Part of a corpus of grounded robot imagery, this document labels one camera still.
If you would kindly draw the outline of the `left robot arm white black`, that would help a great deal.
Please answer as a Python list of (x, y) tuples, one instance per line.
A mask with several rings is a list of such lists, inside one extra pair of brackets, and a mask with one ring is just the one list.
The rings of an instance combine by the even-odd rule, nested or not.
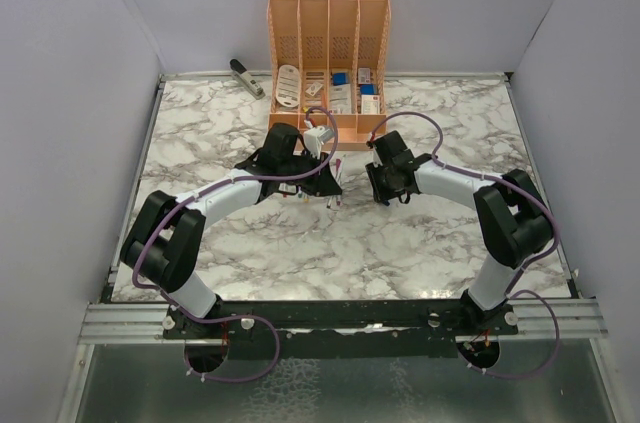
[(200, 279), (195, 266), (204, 231), (231, 214), (256, 205), (283, 185), (316, 197), (339, 196), (330, 169), (337, 131), (323, 125), (302, 133), (276, 123), (264, 143), (228, 175), (191, 192), (171, 196), (157, 190), (144, 201), (120, 250), (119, 260), (186, 310), (186, 325), (206, 338), (220, 328), (220, 297)]

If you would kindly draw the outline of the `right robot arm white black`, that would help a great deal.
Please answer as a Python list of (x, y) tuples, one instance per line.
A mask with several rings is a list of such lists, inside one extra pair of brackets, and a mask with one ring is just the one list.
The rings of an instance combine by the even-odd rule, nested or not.
[(373, 161), (366, 165), (374, 201), (407, 204), (414, 194), (437, 196), (474, 210), (487, 256), (463, 292), (461, 326), (481, 334), (496, 319), (524, 263), (539, 255), (554, 237), (551, 215), (524, 170), (482, 174), (440, 162), (436, 156), (414, 155), (400, 134), (390, 132), (367, 143)]

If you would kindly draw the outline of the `dark red tip pen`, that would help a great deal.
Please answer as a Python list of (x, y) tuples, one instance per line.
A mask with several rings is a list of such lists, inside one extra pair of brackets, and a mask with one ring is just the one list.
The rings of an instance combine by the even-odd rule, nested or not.
[[(335, 164), (334, 178), (336, 180), (336, 183), (340, 186), (340, 188), (342, 188), (342, 173), (343, 173), (343, 160), (341, 158), (337, 158), (336, 159), (336, 164)], [(334, 196), (334, 201), (335, 201), (335, 206), (337, 208), (341, 207), (341, 205), (342, 205), (342, 193), (340, 193), (339, 195)]]

